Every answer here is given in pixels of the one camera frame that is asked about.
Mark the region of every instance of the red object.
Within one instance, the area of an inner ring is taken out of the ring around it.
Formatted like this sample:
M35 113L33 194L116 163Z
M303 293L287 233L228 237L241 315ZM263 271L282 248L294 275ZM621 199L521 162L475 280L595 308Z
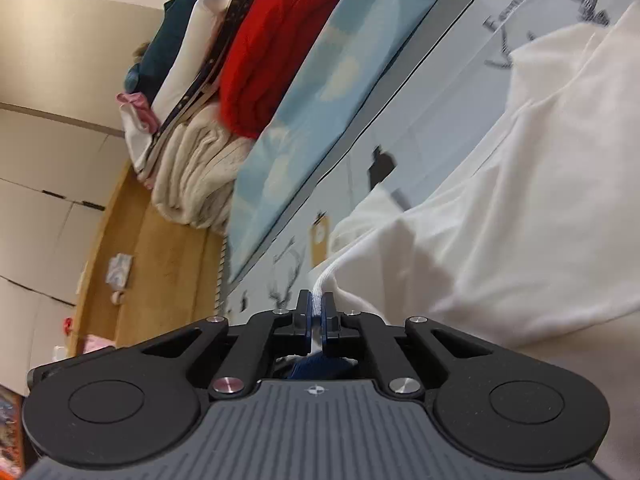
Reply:
M65 317L65 321L62 325L62 330L65 331L65 335L71 334L71 327L74 324L74 319L72 317Z
M222 121L256 139L340 0L255 0L220 79Z

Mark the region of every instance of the pink cloth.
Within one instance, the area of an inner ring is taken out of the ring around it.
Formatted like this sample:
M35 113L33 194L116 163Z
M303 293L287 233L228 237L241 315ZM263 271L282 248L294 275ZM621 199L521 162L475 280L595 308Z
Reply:
M121 104L130 103L136 109L140 122L146 126L150 134L154 134L160 127L158 118L151 111L149 102L142 92L136 92L135 94L118 94L116 95L116 101Z

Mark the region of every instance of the silver screw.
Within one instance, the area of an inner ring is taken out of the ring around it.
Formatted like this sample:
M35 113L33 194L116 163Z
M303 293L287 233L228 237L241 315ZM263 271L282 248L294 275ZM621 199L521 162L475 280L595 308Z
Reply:
M414 394L420 389L420 383L411 377L398 377L389 383L395 394Z
M244 388L244 383L237 377L220 377L211 386L219 394L236 394Z

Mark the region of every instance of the black bottle print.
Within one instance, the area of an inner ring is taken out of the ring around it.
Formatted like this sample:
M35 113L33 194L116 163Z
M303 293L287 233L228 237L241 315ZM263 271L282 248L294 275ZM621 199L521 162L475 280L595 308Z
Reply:
M396 161L393 155L382 152L382 148L376 146L376 149L373 150L373 164L369 168L369 190L385 180L395 167Z

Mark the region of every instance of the blue garment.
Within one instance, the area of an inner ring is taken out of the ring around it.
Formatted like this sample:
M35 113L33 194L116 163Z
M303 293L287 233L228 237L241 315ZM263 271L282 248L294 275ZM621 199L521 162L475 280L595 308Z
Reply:
M228 224L232 279L435 1L340 0L238 173Z
M142 92L151 104L178 56L184 33L198 0L169 0L164 20L140 63L129 69L124 82L127 93Z

